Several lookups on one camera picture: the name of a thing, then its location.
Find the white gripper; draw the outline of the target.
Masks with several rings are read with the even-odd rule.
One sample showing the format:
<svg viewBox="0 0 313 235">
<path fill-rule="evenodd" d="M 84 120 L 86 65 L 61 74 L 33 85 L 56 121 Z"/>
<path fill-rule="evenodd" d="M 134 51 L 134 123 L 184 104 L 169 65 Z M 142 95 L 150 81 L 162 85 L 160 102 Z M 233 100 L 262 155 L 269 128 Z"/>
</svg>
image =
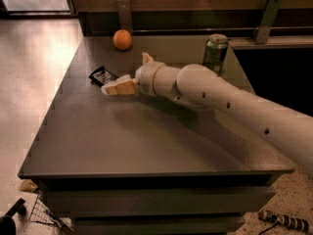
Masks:
<svg viewBox="0 0 313 235">
<path fill-rule="evenodd" d="M 101 87 L 101 91 L 109 96 L 133 95 L 137 92 L 137 86 L 141 93 L 156 96 L 154 90 L 154 79 L 157 71 L 164 66 L 164 63 L 156 62 L 147 52 L 142 53 L 142 63 L 135 71 L 135 78 L 129 74 L 110 81 Z"/>
</svg>

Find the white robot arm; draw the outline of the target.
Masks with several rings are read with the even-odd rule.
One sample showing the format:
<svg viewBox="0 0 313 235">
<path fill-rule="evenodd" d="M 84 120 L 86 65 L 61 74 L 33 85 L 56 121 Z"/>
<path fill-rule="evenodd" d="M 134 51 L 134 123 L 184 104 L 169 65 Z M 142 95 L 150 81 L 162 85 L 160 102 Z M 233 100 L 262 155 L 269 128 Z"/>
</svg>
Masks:
<svg viewBox="0 0 313 235">
<path fill-rule="evenodd" d="M 313 170 L 313 117 L 246 92 L 204 66 L 190 64 L 178 69 L 144 53 L 143 65 L 134 76 L 109 81 L 101 90 L 110 96 L 140 92 L 188 108 L 217 109 Z"/>
</svg>

